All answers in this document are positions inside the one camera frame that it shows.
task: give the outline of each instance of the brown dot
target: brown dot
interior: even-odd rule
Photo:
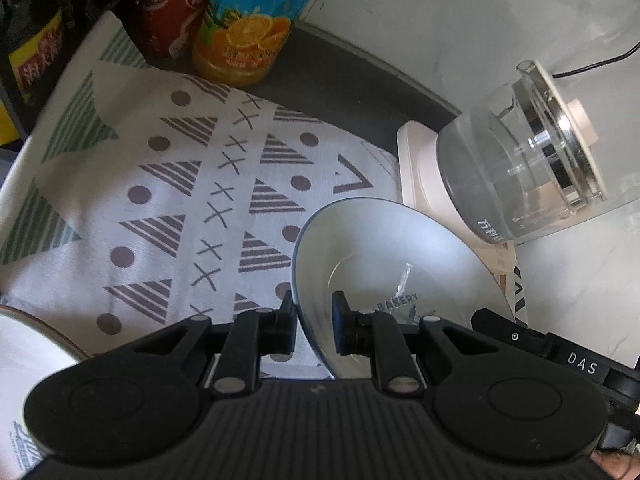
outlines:
[[[111,251],[109,257],[113,265],[122,269],[132,266],[133,262],[136,259],[133,251],[128,247],[116,247],[113,251]]]
[[[282,282],[276,285],[276,296],[281,300],[284,300],[284,295],[288,290],[291,290],[291,284],[289,282]]]
[[[171,146],[171,141],[163,136],[149,137],[148,145],[155,152],[164,152]]]
[[[96,323],[98,328],[108,335],[116,335],[122,330],[122,323],[113,314],[100,314]]]
[[[270,354],[269,357],[277,363],[286,363],[293,357],[293,354]]]
[[[305,146],[309,146],[310,148],[312,148],[313,146],[318,145],[319,140],[314,134],[305,132],[303,134],[300,134],[300,142],[302,142],[302,144],[304,144]]]
[[[176,90],[175,92],[171,92],[171,101],[173,101],[176,106],[187,106],[191,103],[191,96],[184,90]]]
[[[291,185],[293,189],[298,191],[308,191],[311,188],[311,182],[306,176],[295,175],[291,177]]]
[[[151,200],[151,192],[144,186],[134,186],[129,189],[129,200],[134,204],[146,204]]]
[[[297,225],[285,225],[282,228],[282,237],[287,242],[295,242],[298,234],[300,234],[300,228]]]

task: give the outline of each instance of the ribbed black surface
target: ribbed black surface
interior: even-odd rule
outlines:
[[[589,460],[502,466],[457,448],[421,404],[368,380],[264,381],[218,402],[190,437],[146,462],[95,470],[45,460],[31,480],[607,480]]]

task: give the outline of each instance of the metal screw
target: metal screw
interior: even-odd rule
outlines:
[[[246,387],[240,377],[221,377],[213,383],[213,389],[219,394],[239,394]]]
[[[420,388],[420,383],[413,377],[394,377],[388,382],[389,389],[395,394],[412,394]]]

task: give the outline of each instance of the gray countertop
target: gray countertop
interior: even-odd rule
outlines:
[[[191,59],[150,59],[194,73]],[[396,132],[409,120],[439,131],[455,108],[348,44],[310,27],[290,35],[269,75],[248,92],[347,130],[398,156]]]

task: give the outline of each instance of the green striped triangle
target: green striped triangle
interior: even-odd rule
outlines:
[[[133,68],[150,68],[140,51],[133,44],[126,31],[121,28],[104,49],[100,61],[108,61]]]
[[[0,265],[79,239],[78,233],[53,209],[32,181],[9,237],[0,250]]]
[[[95,110],[94,84],[89,72],[53,130],[41,164],[60,153],[85,150],[103,140],[117,138],[113,128],[104,124]]]

